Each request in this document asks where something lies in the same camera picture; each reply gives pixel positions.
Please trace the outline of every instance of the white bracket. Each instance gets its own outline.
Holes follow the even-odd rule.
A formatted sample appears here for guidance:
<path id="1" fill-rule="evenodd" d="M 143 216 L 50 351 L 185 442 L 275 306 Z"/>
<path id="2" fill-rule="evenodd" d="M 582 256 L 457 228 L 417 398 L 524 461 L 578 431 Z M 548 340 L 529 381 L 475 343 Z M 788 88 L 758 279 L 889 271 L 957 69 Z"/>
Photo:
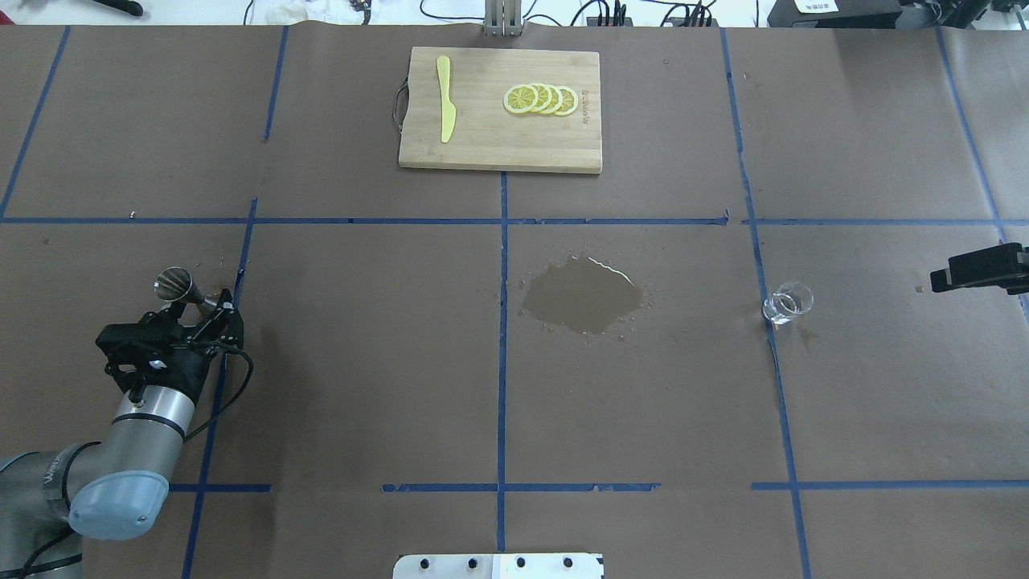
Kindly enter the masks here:
<path id="1" fill-rule="evenodd" d="M 521 36 L 522 0 L 486 0 L 483 29 L 487 36 Z"/>
<path id="2" fill-rule="evenodd" d="M 596 553 L 405 555 L 393 579 L 604 579 Z"/>

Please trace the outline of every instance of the sliced lemon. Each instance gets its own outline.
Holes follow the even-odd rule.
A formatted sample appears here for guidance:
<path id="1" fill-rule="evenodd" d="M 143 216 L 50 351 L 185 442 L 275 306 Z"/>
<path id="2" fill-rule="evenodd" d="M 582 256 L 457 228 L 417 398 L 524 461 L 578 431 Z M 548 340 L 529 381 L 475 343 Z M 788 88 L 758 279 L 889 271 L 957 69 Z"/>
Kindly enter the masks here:
<path id="1" fill-rule="evenodd" d="M 561 103 L 565 102 L 565 96 L 561 91 L 558 89 L 554 84 L 547 84 L 546 89 L 553 93 L 554 100 L 551 102 L 551 106 L 540 110 L 540 114 L 554 114 L 561 108 Z"/>
<path id="2" fill-rule="evenodd" d="M 578 108 L 578 93 L 568 86 L 555 86 L 561 94 L 561 106 L 554 111 L 555 116 L 568 116 Z"/>
<path id="3" fill-rule="evenodd" d="M 525 114 L 536 106 L 539 92 L 532 84 L 516 84 L 504 93 L 504 108 L 513 114 Z"/>
<path id="4" fill-rule="evenodd" d="M 554 93 L 547 87 L 551 84 L 543 84 L 542 82 L 533 82 L 532 87 L 536 88 L 536 93 L 539 95 L 536 98 L 536 105 L 532 107 L 533 112 L 539 112 L 551 106 L 554 102 Z"/>

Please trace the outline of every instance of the cutting board handle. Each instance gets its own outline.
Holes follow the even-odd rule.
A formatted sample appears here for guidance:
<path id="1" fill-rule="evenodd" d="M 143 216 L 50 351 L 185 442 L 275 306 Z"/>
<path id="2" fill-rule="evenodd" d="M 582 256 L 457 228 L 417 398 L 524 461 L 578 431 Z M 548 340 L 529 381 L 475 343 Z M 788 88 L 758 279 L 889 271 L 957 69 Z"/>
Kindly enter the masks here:
<path id="1" fill-rule="evenodd" d="M 403 79 L 403 84 L 400 84 L 400 87 L 396 89 L 396 96 L 393 97 L 393 123 L 396 124 L 396 130 L 397 130 L 398 133 L 403 133 L 403 119 L 407 116 L 407 106 L 406 105 L 409 104 L 409 103 L 404 103 L 403 116 L 401 117 L 400 116 L 400 94 L 401 93 L 406 93 L 407 94 L 407 99 L 409 99 L 409 103 L 410 103 L 410 100 L 411 100 L 411 91 L 407 87 L 407 79 L 406 78 Z"/>

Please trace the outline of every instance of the white metal plate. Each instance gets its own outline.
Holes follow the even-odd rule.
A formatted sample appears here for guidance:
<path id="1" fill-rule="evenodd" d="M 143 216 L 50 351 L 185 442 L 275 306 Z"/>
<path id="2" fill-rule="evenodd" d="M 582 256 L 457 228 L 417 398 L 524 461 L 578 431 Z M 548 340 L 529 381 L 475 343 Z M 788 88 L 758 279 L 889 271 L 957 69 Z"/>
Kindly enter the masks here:
<path id="1" fill-rule="evenodd" d="M 604 555 L 596 553 L 404 555 L 393 566 L 393 579 L 603 579 L 603 577 Z"/>

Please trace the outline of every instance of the clear glass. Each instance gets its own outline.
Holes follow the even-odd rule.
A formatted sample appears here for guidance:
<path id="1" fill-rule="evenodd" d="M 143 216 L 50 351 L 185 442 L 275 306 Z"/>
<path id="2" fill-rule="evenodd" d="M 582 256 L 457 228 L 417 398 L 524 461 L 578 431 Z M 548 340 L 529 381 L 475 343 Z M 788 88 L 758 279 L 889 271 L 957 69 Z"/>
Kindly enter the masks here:
<path id="1" fill-rule="evenodd" d="M 769 322 L 782 326 L 807 314 L 814 303 L 810 287 L 800 281 L 787 281 L 765 300 L 761 312 Z"/>

